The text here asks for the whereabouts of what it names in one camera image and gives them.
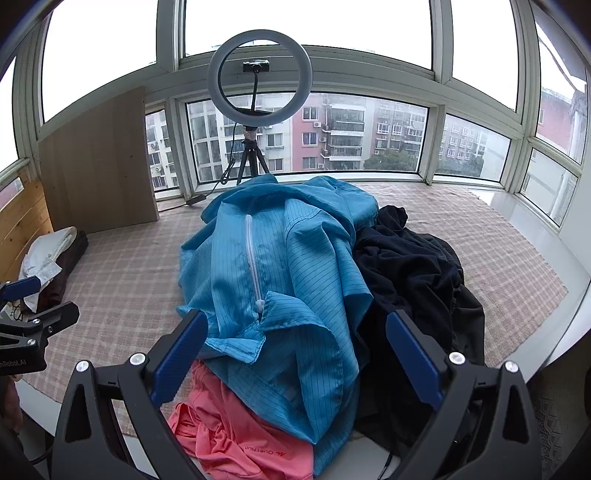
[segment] sky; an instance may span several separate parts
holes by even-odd
[[[379,6],[356,9],[352,16],[348,8],[320,12],[316,0],[300,0],[297,8],[286,2],[255,8],[253,18],[256,27],[281,31],[301,44],[371,51],[430,69],[429,1],[389,0]],[[243,9],[243,0],[226,0],[223,8],[187,0],[187,55],[211,51],[251,28],[245,27]],[[157,0],[64,0],[47,34],[41,85],[45,120],[105,83],[154,63],[156,10]],[[453,76],[514,109],[518,54],[509,0],[452,0],[452,14]],[[538,30],[549,48],[540,47],[542,86],[572,98],[574,90],[552,55],[561,60]],[[584,80],[570,79],[584,91]],[[0,168],[16,159],[11,84],[9,70],[0,82]]]

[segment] blue jacket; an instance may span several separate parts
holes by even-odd
[[[257,415],[314,444],[315,475],[355,419],[366,361],[356,330],[372,296],[351,248],[377,211],[331,177],[267,174],[212,201],[181,247],[178,312],[209,321],[200,358]]]

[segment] checkered mat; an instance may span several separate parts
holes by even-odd
[[[466,285],[484,307],[485,358],[497,365],[558,306],[567,290],[535,248],[500,214],[466,189],[418,183],[358,184],[380,207],[406,208],[408,227],[446,240],[465,271]],[[61,401],[80,359],[118,364],[146,352],[179,322],[180,245],[203,227],[206,203],[162,213],[158,222],[88,236],[89,247],[70,275],[66,300],[80,308],[78,323],[50,339],[47,369],[25,380]],[[185,379],[176,401],[189,393]],[[122,431],[134,434],[122,402]],[[172,404],[163,406],[168,416]]]

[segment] wooden wall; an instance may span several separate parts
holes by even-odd
[[[40,180],[29,181],[28,170],[19,171],[24,190],[0,210],[0,280],[17,280],[22,259],[38,236],[51,233]]]
[[[92,233],[158,220],[147,158],[143,87],[43,138],[41,178],[55,229]]]

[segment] white cloth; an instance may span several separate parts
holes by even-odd
[[[68,249],[75,238],[76,227],[71,226],[35,239],[25,258],[22,259],[18,279],[22,280],[35,275],[41,280],[41,290],[43,290],[49,285],[51,279],[61,272],[61,267],[56,264],[57,257]],[[35,313],[38,301],[38,293],[25,297],[25,304]]]

